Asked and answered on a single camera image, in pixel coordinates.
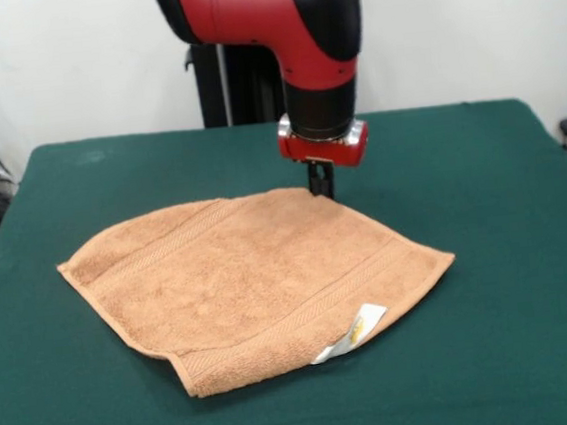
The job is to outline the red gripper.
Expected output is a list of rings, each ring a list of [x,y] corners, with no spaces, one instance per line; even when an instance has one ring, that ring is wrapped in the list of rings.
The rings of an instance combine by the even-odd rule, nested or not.
[[[290,119],[283,114],[278,124],[278,147],[283,157],[308,162],[308,188],[312,195],[334,198],[332,165],[354,167],[365,155],[369,127],[364,120],[354,118],[344,136],[332,140],[307,140],[297,136]]]

